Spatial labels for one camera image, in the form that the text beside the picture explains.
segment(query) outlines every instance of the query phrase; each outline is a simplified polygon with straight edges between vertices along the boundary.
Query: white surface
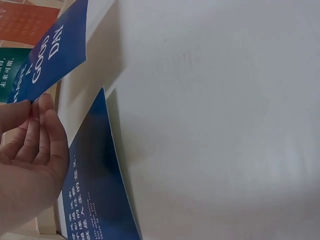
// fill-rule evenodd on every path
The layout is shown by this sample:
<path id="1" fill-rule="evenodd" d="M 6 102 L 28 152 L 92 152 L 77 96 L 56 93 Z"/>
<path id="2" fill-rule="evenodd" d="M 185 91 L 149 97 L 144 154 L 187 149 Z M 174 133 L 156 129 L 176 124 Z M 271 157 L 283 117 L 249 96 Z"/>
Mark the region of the white surface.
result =
<path id="1" fill-rule="evenodd" d="M 320 239 L 319 9 L 90 2 L 88 62 L 63 81 L 59 115 L 71 142 L 100 87 L 115 88 L 144 240 Z"/>

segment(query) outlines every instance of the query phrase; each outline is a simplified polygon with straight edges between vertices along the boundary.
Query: green poster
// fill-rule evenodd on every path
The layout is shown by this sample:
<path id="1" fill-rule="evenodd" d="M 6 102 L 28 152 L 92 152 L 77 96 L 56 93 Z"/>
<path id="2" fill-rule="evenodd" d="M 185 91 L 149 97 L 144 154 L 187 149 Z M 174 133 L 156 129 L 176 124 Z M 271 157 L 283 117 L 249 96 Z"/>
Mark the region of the green poster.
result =
<path id="1" fill-rule="evenodd" d="M 0 47 L 0 102 L 7 103 L 13 82 L 31 49 Z"/>

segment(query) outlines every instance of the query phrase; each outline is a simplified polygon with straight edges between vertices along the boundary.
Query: printed card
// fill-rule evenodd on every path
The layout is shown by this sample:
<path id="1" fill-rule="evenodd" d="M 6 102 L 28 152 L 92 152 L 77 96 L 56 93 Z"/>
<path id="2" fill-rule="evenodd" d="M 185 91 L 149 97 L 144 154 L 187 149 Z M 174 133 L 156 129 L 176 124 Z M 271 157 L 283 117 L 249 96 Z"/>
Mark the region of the printed card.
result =
<path id="1" fill-rule="evenodd" d="M 31 49 L 0 47 L 0 102 L 8 101 L 14 79 Z"/>
<path id="2" fill-rule="evenodd" d="M 69 240 L 140 240 L 100 90 L 69 148 L 62 189 Z"/>
<path id="3" fill-rule="evenodd" d="M 44 34 L 18 71 L 8 103 L 31 102 L 86 60 L 88 0 L 77 0 Z"/>
<path id="4" fill-rule="evenodd" d="M 0 2 L 0 39 L 36 45 L 59 12 L 58 8 Z"/>

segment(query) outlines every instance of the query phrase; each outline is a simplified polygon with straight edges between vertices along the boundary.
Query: blue poster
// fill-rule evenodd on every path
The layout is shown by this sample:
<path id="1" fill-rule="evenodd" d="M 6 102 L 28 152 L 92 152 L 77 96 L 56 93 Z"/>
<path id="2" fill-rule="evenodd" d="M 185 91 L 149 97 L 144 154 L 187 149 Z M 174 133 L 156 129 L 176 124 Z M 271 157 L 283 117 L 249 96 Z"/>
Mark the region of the blue poster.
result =
<path id="1" fill-rule="evenodd" d="M 140 240 L 101 89 L 70 148 L 62 189 L 69 240 Z"/>
<path id="2" fill-rule="evenodd" d="M 88 0 L 76 0 L 31 50 L 18 71 L 8 103 L 35 101 L 86 60 Z"/>

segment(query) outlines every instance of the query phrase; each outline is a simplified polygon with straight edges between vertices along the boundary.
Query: hand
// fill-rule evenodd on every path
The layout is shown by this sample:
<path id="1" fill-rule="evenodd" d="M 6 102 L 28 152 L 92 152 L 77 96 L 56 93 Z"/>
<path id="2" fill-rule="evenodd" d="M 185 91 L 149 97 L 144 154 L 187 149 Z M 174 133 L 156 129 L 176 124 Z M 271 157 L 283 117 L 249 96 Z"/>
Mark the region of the hand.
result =
<path id="1" fill-rule="evenodd" d="M 17 128 L 0 149 L 0 235 L 52 206 L 62 189 L 69 148 L 48 94 L 0 107 L 0 135 Z"/>

